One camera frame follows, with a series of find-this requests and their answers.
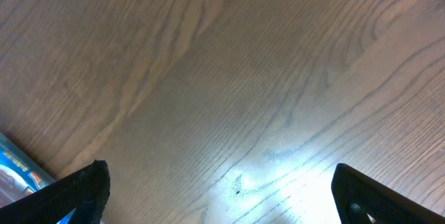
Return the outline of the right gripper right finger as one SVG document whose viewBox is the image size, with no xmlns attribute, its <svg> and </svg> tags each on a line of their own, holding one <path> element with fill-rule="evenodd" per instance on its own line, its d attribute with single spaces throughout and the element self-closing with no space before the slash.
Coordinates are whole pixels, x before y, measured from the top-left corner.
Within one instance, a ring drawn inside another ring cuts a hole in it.
<svg viewBox="0 0 445 224">
<path fill-rule="evenodd" d="M 342 223 L 443 223 L 444 217 L 345 163 L 336 166 L 332 195 Z"/>
</svg>

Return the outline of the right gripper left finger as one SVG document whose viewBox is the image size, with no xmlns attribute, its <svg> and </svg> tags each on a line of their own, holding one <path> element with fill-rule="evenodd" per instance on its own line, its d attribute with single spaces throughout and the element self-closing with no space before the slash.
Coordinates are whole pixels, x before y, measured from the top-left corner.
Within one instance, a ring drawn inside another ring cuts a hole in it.
<svg viewBox="0 0 445 224">
<path fill-rule="evenodd" d="M 98 224 L 108 202 L 111 178 L 104 160 L 64 177 L 21 200 L 1 208 L 2 223 Z"/>
</svg>

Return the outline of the blue Kool Fever box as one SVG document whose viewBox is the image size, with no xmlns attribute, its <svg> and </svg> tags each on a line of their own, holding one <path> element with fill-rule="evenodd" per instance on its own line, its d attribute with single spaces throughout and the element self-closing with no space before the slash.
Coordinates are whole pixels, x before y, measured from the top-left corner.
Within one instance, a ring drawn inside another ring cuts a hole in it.
<svg viewBox="0 0 445 224">
<path fill-rule="evenodd" d="M 1 135 L 1 222 L 43 223 L 35 205 L 11 210 L 9 205 L 53 184 L 46 173 L 6 136 Z"/>
</svg>

